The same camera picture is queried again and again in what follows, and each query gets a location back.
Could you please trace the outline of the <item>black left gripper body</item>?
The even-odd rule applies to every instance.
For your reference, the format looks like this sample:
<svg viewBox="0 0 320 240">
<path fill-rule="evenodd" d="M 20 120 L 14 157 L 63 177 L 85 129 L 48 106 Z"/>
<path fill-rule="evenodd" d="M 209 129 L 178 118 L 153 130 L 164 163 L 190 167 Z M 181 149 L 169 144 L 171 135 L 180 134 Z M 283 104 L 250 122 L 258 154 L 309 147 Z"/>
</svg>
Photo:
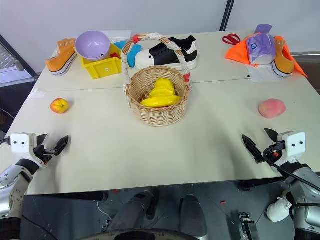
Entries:
<svg viewBox="0 0 320 240">
<path fill-rule="evenodd" d="M 54 151 L 52 149 L 45 149 L 44 145 L 39 145 L 33 150 L 33 153 L 42 161 L 44 165 L 47 165 L 48 162 L 52 159 Z"/>
</svg>

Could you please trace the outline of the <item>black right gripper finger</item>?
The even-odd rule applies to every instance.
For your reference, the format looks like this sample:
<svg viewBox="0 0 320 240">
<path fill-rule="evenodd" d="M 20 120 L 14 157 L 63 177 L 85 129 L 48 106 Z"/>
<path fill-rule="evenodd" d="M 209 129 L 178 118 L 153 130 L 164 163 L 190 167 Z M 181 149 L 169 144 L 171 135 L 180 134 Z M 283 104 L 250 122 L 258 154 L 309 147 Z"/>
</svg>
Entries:
<svg viewBox="0 0 320 240">
<path fill-rule="evenodd" d="M 253 158 L 257 164 L 265 161 L 261 151 L 256 147 L 256 144 L 252 141 L 251 138 L 249 138 L 248 136 L 243 134 L 242 140 L 243 140 L 243 143 L 244 143 L 246 149 L 251 153 L 251 155 L 253 156 Z"/>
<path fill-rule="evenodd" d="M 268 137 L 276 143 L 278 141 L 278 133 L 275 130 L 264 128 L 265 132 L 267 133 Z"/>
</svg>

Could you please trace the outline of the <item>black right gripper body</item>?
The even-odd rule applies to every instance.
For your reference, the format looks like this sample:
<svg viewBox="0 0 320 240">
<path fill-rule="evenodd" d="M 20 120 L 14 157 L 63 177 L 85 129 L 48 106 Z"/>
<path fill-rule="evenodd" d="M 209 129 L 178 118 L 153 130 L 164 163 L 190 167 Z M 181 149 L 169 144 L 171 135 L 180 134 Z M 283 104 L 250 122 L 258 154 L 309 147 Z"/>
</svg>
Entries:
<svg viewBox="0 0 320 240">
<path fill-rule="evenodd" d="M 275 163 L 283 156 L 283 150 L 286 149 L 286 142 L 284 140 L 275 142 L 263 151 L 263 159 L 267 163 Z"/>
</svg>

